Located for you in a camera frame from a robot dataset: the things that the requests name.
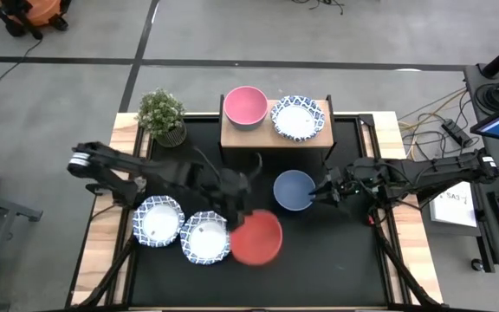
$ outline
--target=concrete floor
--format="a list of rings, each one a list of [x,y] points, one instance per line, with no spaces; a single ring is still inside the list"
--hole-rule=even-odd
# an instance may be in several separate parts
[[[44,31],[32,56],[133,58],[151,0],[73,2],[70,30]],[[468,64],[499,53],[499,1],[345,0],[338,8],[289,0],[161,0],[146,59],[267,60]],[[0,56],[33,45],[0,23]],[[0,74],[11,64],[0,63]],[[18,220],[0,262],[0,301],[14,311],[63,306],[93,197],[70,176],[70,147],[108,141],[130,66],[22,64],[0,83],[0,196],[44,210],[42,222]],[[169,89],[189,111],[217,111],[218,97],[239,85],[269,98],[331,94],[337,111],[412,111],[463,86],[459,72],[142,67],[128,111],[144,92]],[[465,115],[475,118],[468,106]],[[455,104],[442,112],[456,118]],[[405,121],[413,122],[417,115]],[[430,123],[424,129],[438,129]],[[435,146],[426,149],[437,155]],[[499,270],[469,268],[470,237],[430,233],[444,301],[499,310]]]

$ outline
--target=blue and white patterned plate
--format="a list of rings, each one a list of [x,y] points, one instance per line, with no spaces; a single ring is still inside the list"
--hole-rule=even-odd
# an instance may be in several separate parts
[[[230,252],[226,220],[214,211],[197,212],[180,229],[180,243],[191,263],[209,265],[221,261]]]
[[[151,196],[134,212],[134,236],[140,244],[164,247],[180,233],[184,220],[184,213],[176,200],[169,196]]]
[[[270,118],[281,136],[296,142],[313,138],[325,126],[325,114],[317,102],[299,95],[281,98]]]

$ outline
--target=green leaves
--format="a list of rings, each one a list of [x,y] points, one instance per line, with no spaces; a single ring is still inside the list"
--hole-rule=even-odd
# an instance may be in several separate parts
[[[184,114],[183,104],[172,94],[158,88],[149,94],[144,94],[136,120],[152,136],[168,133],[182,124]]]

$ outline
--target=pink bowl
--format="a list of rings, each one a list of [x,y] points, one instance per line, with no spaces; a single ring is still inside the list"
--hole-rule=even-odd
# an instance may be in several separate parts
[[[253,130],[265,119],[269,105],[258,88],[244,86],[230,91],[224,99],[224,113],[240,130]]]

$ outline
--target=blue bowl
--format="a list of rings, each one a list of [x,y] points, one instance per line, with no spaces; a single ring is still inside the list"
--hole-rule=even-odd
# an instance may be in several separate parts
[[[314,195],[308,195],[315,188],[315,182],[305,172],[288,170],[275,180],[273,193],[276,202],[290,211],[308,208]]]

